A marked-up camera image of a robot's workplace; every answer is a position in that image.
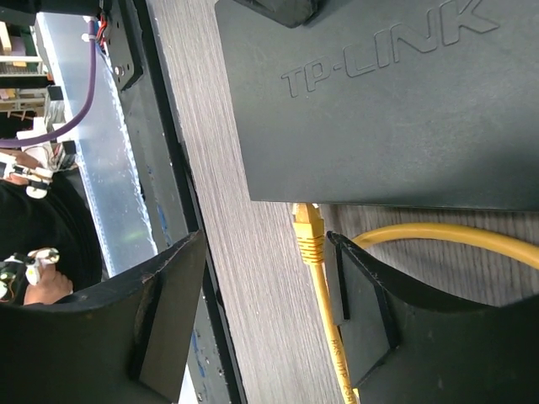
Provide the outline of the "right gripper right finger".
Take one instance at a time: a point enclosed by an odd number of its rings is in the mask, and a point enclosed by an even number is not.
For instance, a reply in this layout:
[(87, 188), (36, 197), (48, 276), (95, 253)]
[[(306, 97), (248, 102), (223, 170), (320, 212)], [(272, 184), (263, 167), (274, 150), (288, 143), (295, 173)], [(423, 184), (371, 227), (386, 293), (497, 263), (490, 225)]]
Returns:
[(538, 299), (488, 306), (326, 236), (331, 309), (363, 403), (535, 403)]

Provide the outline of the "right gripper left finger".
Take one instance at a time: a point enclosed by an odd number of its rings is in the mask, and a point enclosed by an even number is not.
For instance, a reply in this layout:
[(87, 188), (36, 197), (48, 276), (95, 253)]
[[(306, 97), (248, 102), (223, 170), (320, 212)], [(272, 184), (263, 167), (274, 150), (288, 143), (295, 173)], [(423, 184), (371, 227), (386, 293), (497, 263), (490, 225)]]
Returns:
[(2, 402), (177, 402), (205, 256), (196, 231), (53, 305), (2, 304)]

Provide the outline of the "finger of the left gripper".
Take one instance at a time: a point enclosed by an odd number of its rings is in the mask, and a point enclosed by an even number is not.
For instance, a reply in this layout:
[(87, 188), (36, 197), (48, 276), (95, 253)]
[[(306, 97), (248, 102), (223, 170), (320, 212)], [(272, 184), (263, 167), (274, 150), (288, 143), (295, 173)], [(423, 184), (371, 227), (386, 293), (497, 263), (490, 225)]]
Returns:
[(235, 3), (286, 28), (315, 22), (333, 4), (328, 0), (235, 0)]

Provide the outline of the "black network switch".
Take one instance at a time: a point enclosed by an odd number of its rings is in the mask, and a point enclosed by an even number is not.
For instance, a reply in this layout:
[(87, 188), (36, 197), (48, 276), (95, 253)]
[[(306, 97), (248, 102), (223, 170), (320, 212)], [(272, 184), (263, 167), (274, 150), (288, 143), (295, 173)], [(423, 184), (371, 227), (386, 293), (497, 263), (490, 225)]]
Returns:
[(537, 210), (537, 2), (215, 12), (252, 200)]

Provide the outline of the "operator bare hand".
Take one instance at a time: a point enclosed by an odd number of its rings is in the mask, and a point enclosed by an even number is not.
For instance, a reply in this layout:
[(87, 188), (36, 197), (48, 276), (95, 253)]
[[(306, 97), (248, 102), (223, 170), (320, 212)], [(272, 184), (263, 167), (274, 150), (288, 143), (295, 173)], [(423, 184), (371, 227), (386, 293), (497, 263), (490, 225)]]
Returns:
[(29, 285), (24, 296), (24, 305), (52, 305), (73, 292), (73, 284), (66, 275), (54, 267), (41, 270), (41, 278), (37, 285)]

